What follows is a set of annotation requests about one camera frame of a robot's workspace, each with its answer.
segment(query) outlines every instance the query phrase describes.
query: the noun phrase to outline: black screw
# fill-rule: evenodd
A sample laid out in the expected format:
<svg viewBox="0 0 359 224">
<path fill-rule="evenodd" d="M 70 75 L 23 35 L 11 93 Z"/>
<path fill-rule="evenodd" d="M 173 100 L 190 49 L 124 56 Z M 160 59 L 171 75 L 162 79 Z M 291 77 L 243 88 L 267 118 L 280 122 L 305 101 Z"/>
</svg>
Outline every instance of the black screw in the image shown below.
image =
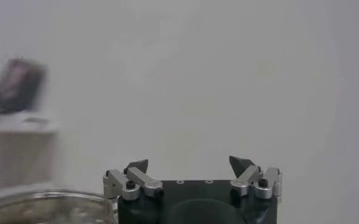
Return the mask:
<svg viewBox="0 0 359 224">
<path fill-rule="evenodd" d="M 136 183 L 132 180 L 126 182 L 126 189 L 131 190 L 136 188 Z"/>
<path fill-rule="evenodd" d="M 262 178 L 258 181 L 258 185 L 260 187 L 265 188 L 265 187 L 269 186 L 269 181 L 267 179 Z"/>
</svg>

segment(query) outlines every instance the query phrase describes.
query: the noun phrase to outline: white wall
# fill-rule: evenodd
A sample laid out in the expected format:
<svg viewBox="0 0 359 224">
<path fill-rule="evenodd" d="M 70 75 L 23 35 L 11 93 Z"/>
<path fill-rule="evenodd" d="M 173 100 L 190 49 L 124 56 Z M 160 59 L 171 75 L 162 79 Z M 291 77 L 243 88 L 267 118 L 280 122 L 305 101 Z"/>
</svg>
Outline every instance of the white wall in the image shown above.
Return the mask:
<svg viewBox="0 0 359 224">
<path fill-rule="evenodd" d="M 101 192 L 149 158 L 160 179 L 284 173 L 282 223 L 359 222 L 359 1 L 0 1 L 0 58 L 51 69 L 52 179 Z"/>
</svg>

